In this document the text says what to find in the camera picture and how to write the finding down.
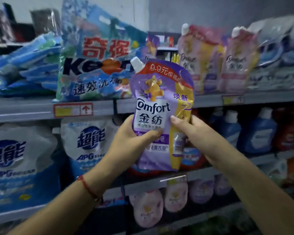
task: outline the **comfort pouch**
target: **comfort pouch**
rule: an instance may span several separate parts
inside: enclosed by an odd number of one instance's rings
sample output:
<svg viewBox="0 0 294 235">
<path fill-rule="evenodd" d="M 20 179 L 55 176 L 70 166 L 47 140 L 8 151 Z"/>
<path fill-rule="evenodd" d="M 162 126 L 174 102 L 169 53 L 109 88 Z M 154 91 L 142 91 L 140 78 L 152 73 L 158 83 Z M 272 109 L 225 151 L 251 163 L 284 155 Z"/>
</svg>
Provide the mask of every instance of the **comfort pouch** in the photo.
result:
<svg viewBox="0 0 294 235">
<path fill-rule="evenodd" d="M 132 94 L 137 98 L 133 130 L 142 135 L 149 130 L 163 129 L 137 162 L 140 169 L 178 170 L 183 154 L 185 135 L 171 125 L 170 116 L 190 120 L 194 102 L 194 84 L 183 67 L 157 59 L 145 65 L 134 58 L 136 75 L 130 80 Z"/>
</svg>

